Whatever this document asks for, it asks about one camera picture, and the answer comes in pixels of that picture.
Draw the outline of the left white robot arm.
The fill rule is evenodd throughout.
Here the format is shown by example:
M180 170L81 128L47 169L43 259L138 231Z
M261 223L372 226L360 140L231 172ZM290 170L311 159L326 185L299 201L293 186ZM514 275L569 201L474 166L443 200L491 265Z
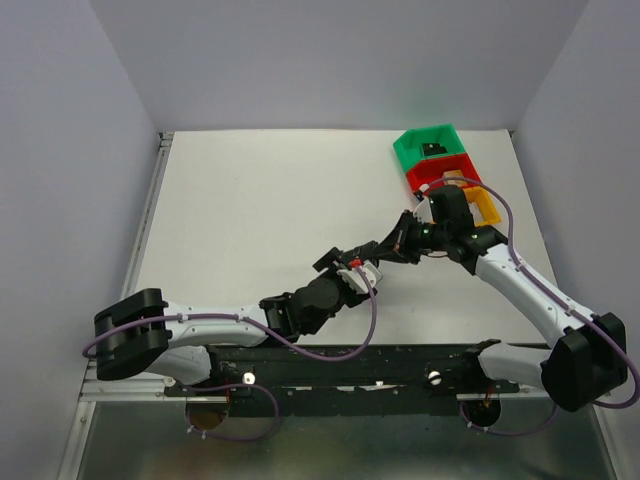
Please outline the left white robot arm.
M211 346L270 346L314 335L342 308L374 293L382 277L377 246L332 248L314 264L318 275L307 285L243 307L210 312L169 302L158 288L140 290L94 318L96 344L88 353L97 377L115 381L148 372L195 385L210 376Z

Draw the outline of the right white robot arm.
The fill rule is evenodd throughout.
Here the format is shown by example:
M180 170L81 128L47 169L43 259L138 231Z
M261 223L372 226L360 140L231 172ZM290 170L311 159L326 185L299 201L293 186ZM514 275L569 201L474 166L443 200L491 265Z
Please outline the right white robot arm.
M431 210L431 221L404 211L376 248L375 258L416 264L433 251L444 252L509 300L548 346L536 350L487 343L476 354L486 378L543 389L569 412L639 380L626 353L624 323L616 315L598 315L574 302L524 261L510 236L493 226L476 225L461 188L432 189L423 203Z

